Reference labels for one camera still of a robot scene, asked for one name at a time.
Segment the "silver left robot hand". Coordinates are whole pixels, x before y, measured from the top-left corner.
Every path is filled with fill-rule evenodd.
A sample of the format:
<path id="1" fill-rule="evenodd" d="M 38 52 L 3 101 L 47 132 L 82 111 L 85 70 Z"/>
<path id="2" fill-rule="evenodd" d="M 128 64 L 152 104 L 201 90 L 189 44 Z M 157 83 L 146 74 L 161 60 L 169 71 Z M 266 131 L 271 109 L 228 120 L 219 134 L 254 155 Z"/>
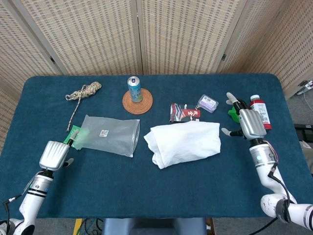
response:
<path id="1" fill-rule="evenodd" d="M 40 158 L 40 168 L 43 170 L 50 170 L 55 172 L 62 167 L 71 165 L 74 162 L 74 159 L 70 158 L 66 161 L 65 159 L 78 133 L 79 130 L 75 130 L 72 135 L 70 135 L 67 143 L 49 141 Z"/>

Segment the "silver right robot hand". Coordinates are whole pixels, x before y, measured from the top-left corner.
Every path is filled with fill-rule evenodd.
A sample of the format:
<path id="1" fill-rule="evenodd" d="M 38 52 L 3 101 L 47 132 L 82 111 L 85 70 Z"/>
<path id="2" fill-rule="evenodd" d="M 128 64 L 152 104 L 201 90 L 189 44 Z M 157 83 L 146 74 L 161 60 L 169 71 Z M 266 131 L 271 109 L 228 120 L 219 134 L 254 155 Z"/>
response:
<path id="1" fill-rule="evenodd" d="M 230 137 L 244 137 L 248 141 L 263 141 L 267 132 L 259 113 L 248 107 L 242 99 L 237 99 L 232 93 L 227 92 L 226 96 L 228 98 L 226 103 L 233 105 L 235 108 L 241 129 L 229 131 L 226 128 L 222 128 L 222 132 Z"/>

